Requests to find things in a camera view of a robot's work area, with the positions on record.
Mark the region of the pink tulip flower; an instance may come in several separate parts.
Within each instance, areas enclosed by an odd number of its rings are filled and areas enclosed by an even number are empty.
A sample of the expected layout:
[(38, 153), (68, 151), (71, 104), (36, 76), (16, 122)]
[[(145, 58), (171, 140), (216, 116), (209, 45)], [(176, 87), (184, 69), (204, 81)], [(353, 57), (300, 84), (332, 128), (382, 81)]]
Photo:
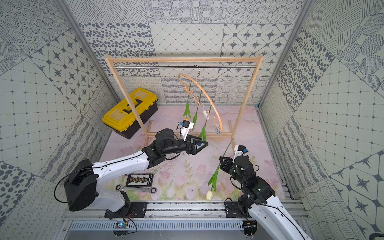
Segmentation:
[(199, 110), (200, 103), (201, 103), (201, 96), (202, 96), (202, 91), (200, 91), (200, 95), (199, 95), (199, 98), (198, 98), (198, 101), (197, 101), (197, 107), (196, 107), (195, 115), (193, 117), (193, 124), (194, 124), (193, 130), (194, 130), (195, 126), (196, 126), (196, 122), (197, 122), (197, 118), (198, 118), (198, 110)]

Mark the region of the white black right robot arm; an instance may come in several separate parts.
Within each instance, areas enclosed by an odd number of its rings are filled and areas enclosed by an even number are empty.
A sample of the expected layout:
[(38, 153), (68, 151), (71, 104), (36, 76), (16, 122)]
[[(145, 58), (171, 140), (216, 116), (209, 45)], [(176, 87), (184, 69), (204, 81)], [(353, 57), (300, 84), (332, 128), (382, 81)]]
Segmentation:
[(309, 240), (283, 206), (273, 188), (254, 170), (247, 156), (220, 157), (220, 169), (241, 184), (238, 198), (241, 213), (254, 219), (274, 240)]

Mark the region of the cream white tulip flower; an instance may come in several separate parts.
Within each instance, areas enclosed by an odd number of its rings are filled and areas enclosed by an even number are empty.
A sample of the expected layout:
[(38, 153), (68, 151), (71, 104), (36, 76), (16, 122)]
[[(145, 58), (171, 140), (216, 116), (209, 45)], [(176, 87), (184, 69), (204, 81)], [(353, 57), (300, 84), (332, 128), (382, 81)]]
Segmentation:
[(213, 173), (213, 175), (211, 176), (209, 182), (208, 182), (208, 185), (211, 186), (211, 189), (207, 192), (206, 194), (206, 200), (208, 202), (211, 202), (217, 192), (217, 182), (218, 182), (218, 175), (219, 175), (219, 169), (220, 169), (220, 165), (219, 164), (215, 170), (215, 172)]

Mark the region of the yellow tulip flower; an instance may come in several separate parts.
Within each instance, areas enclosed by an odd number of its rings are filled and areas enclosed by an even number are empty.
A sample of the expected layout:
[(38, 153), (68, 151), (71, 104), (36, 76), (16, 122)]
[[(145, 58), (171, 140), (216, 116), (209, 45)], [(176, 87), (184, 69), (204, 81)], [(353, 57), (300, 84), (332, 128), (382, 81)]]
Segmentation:
[(189, 105), (189, 97), (188, 94), (187, 94), (187, 103), (186, 103), (186, 108), (185, 108), (185, 111), (183, 113), (183, 117), (184, 118), (190, 118), (191, 117), (191, 112), (190, 112), (190, 105)]

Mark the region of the beige wavy clothes hanger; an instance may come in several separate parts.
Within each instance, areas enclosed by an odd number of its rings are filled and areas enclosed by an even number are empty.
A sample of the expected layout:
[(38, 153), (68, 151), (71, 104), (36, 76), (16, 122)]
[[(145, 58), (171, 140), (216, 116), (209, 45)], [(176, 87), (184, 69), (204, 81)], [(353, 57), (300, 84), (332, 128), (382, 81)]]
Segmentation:
[(199, 76), (201, 74), (200, 67), (198, 67), (197, 65), (187, 65), (186, 68), (198, 69), (198, 74), (196, 77), (191, 77), (188, 74), (183, 74), (183, 73), (178, 74), (177, 76), (177, 80), (182, 84), (184, 91), (185, 91), (185, 87), (189, 86), (190, 82), (192, 82), (191, 91), (193, 93), (189, 97), (189, 105), (190, 105), (192, 122), (193, 122), (193, 117), (195, 115), (200, 91), (202, 91), (199, 110), (202, 112), (202, 114), (203, 114), (203, 110), (208, 110), (210, 112), (209, 120), (211, 120), (214, 124), (216, 135), (220, 136), (222, 134), (222, 130), (224, 129), (223, 121), (217, 107), (215, 106), (214, 100), (211, 98), (209, 93), (204, 89), (203, 84), (199, 82)]

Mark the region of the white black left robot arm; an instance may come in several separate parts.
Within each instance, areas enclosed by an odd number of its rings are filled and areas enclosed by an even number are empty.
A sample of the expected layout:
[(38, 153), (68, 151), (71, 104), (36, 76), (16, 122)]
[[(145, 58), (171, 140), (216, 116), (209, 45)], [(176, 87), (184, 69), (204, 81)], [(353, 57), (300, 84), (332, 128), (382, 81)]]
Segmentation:
[(106, 162), (80, 161), (74, 170), (64, 177), (67, 204), (71, 212), (95, 207), (116, 213), (127, 203), (124, 193), (112, 193), (104, 185), (120, 176), (155, 167), (167, 155), (185, 152), (196, 155), (208, 146), (200, 137), (186, 135), (176, 138), (174, 131), (163, 129), (157, 132), (155, 140), (142, 150), (122, 158)]

